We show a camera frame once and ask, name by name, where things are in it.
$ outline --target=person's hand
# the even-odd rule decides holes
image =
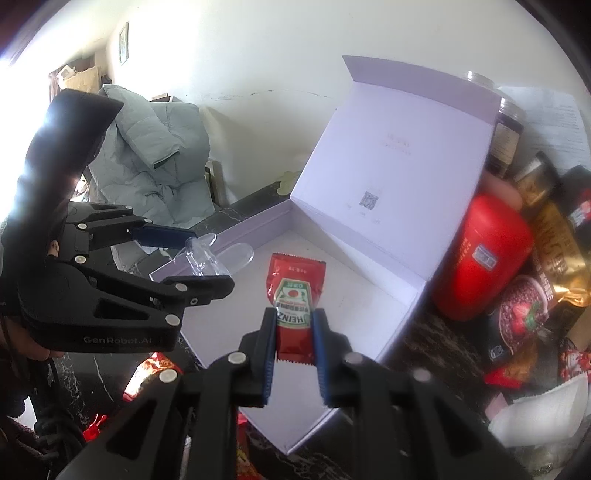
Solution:
[[[59,251],[59,244],[56,241],[53,241],[51,242],[49,252],[47,252],[47,255],[53,255],[54,257],[57,257]],[[49,357],[58,358],[64,355],[62,352],[54,352],[48,350],[47,348],[43,348],[35,340],[33,340],[29,335],[29,332],[27,332],[23,327],[21,327],[15,320],[5,318],[4,322],[8,330],[8,335],[10,337],[12,347],[21,355],[26,356],[31,360],[39,361],[47,360]],[[3,329],[0,329],[0,346],[7,348],[7,342],[4,338]]]

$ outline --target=heinz ketchup sachet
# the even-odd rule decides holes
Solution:
[[[326,263],[273,254],[267,275],[267,297],[277,310],[277,359],[314,364],[310,318],[316,307]]]

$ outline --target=red wrapper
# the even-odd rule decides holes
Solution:
[[[530,380],[531,371],[537,361],[538,343],[534,338],[526,342],[506,365],[486,374],[484,383],[518,390]]]
[[[88,425],[88,428],[83,432],[84,439],[87,442],[94,440],[100,435],[100,426],[107,421],[107,415],[101,415],[99,418],[99,414],[97,413],[95,416],[94,421]]]
[[[591,383],[591,352],[582,352],[574,348],[567,348],[560,352],[558,359],[560,378],[567,382],[577,375],[587,375]]]
[[[326,263],[273,254],[267,276],[267,297],[277,309],[277,359],[314,365],[310,314],[316,307]]]
[[[264,480],[256,468],[248,459],[248,440],[246,437],[246,425],[248,420],[238,412],[238,449],[236,450],[236,478],[238,480]]]
[[[147,382],[148,379],[169,368],[175,369],[181,375],[183,374],[183,371],[166,355],[160,352],[153,353],[151,357],[144,360],[135,369],[133,376],[123,391],[123,399],[125,401],[132,401],[138,396],[142,386],[145,385],[144,382]]]

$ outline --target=red container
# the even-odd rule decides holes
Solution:
[[[534,238],[525,221],[502,200],[476,196],[436,280],[433,300],[458,322],[473,319],[513,279],[531,253]]]

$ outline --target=picture frame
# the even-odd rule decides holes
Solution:
[[[123,65],[129,58],[128,48],[129,22],[119,32],[119,65]]]

